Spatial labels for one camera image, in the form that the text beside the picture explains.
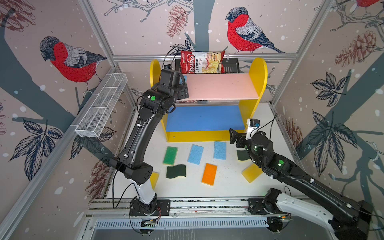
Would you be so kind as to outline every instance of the blue shelf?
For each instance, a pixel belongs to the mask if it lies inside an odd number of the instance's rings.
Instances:
[[[177,107],[168,114],[167,132],[243,130],[238,106]]]

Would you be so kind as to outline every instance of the bag of chips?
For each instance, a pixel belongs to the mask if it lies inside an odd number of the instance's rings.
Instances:
[[[181,73],[224,73],[222,66],[224,52],[181,51]]]

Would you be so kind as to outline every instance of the sponge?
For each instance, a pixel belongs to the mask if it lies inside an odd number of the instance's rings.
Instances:
[[[241,174],[245,177],[245,179],[249,183],[251,183],[262,173],[263,173],[263,170],[258,166],[256,166],[256,164],[252,163],[252,165],[247,167]]]
[[[167,147],[163,164],[171,165],[171,166],[175,165],[176,154],[177,154],[177,147]]]
[[[237,159],[239,161],[246,161],[251,159],[246,150],[236,150],[236,151],[237,151]]]
[[[155,190],[157,180],[159,179],[159,173],[157,172],[152,172],[151,177],[149,180],[151,181],[152,189]]]
[[[217,170],[216,165],[207,163],[205,165],[203,179],[201,180],[201,182],[213,186],[215,182],[215,177],[216,177],[216,170]]]
[[[203,149],[204,147],[192,145],[188,162],[200,165],[201,156],[203,155]]]
[[[214,159],[227,159],[227,143],[215,142]]]
[[[175,178],[178,176],[185,177],[185,165],[179,164],[173,167],[167,167],[167,178]]]

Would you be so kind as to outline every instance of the white wire basket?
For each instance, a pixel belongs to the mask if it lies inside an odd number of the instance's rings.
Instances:
[[[75,130],[80,137],[100,136],[127,82],[127,76],[123,73],[110,75]]]

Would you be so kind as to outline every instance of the yellow sponge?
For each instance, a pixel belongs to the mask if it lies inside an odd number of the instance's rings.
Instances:
[[[247,167],[241,174],[249,183],[251,183],[262,173],[263,170],[261,168],[256,166],[256,164],[252,164],[251,166]]]
[[[159,179],[159,173],[157,172],[152,172],[151,177],[149,180],[151,181],[152,189],[155,190],[157,180]]]

